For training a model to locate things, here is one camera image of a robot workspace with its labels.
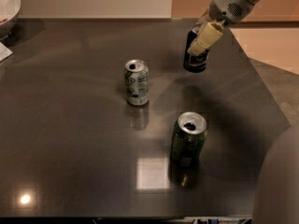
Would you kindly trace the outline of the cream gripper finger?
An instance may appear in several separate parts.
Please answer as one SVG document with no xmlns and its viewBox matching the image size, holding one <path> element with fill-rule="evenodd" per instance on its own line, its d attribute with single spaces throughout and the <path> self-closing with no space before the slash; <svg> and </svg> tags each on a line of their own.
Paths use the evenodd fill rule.
<svg viewBox="0 0 299 224">
<path fill-rule="evenodd" d="M 192 56 L 199 56 L 212 47 L 222 36 L 224 27 L 220 22 L 209 21 L 195 26 L 196 37 L 187 52 Z"/>
</svg>

